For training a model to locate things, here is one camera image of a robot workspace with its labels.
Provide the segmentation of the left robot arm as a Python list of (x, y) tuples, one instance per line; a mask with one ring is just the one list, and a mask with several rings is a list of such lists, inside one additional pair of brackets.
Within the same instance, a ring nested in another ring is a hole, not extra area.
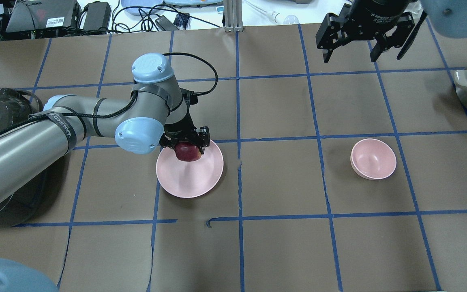
[(158, 146), (177, 150), (183, 142), (204, 153), (209, 128), (196, 128), (189, 113), (197, 94), (180, 88), (167, 54), (141, 55), (131, 71), (128, 101), (57, 95), (0, 133), (0, 203), (89, 136), (113, 138), (137, 155)]

